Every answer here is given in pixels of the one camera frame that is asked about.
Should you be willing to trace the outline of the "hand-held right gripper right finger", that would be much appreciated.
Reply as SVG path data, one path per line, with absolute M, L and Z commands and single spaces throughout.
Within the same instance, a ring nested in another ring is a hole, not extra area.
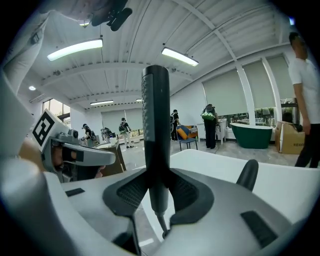
M 175 214 L 158 256 L 276 256 L 301 228 L 239 184 L 182 169 L 161 178 Z

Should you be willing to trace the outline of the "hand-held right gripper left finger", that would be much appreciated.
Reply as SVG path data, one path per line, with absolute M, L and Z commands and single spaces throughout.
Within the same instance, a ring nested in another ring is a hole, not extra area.
M 45 256 L 139 256 L 133 213 L 118 215 L 109 186 L 120 175 L 61 183 L 27 160 L 0 162 L 0 200 L 9 217 Z

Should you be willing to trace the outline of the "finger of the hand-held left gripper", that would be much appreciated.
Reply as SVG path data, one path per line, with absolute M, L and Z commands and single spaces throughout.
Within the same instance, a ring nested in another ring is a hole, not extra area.
M 108 166 L 116 161 L 113 152 L 82 146 L 78 144 L 62 144 L 63 162 L 78 166 Z

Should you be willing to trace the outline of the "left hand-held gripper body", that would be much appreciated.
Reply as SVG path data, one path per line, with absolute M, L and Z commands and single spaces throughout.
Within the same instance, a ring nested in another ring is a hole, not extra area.
M 76 130 L 69 128 L 57 116 L 45 109 L 31 129 L 31 137 L 41 152 L 46 171 L 56 174 L 61 182 L 73 182 L 78 179 L 76 160 L 72 158 L 72 152 L 80 146 Z M 54 165 L 53 158 L 56 155 L 54 150 L 57 148 L 65 148 L 67 156 L 61 157 L 59 164 Z

